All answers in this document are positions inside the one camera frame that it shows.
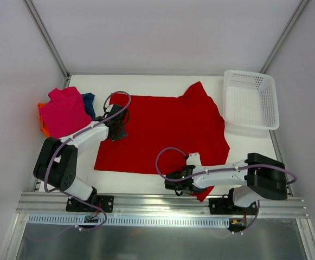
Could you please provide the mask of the red t shirt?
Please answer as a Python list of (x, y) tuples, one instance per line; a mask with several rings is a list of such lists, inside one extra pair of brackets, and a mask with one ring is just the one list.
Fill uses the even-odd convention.
[(177, 149), (185, 154), (198, 152), (204, 166), (227, 161), (230, 147), (224, 119), (201, 82), (179, 97), (115, 94), (110, 104), (129, 105), (127, 137), (100, 144), (95, 170), (168, 174), (185, 164)]

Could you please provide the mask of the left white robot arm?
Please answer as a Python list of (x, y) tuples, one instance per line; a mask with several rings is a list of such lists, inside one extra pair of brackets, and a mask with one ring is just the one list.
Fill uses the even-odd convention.
[(33, 170), (36, 179), (53, 187), (50, 191), (58, 190), (77, 198), (84, 211), (94, 210), (98, 199), (97, 190), (76, 176), (78, 156), (107, 139), (116, 141), (127, 136), (128, 108), (113, 104), (109, 109), (71, 135), (46, 138)]

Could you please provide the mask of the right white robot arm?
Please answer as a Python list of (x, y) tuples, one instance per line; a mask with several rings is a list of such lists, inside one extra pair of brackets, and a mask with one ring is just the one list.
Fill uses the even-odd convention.
[(180, 171), (167, 174), (164, 185), (177, 195), (199, 194), (211, 186), (234, 185), (220, 202), (225, 213), (239, 214), (253, 202), (261, 199), (286, 200), (287, 181), (285, 165), (258, 153), (226, 165), (203, 166), (199, 153), (186, 157)]

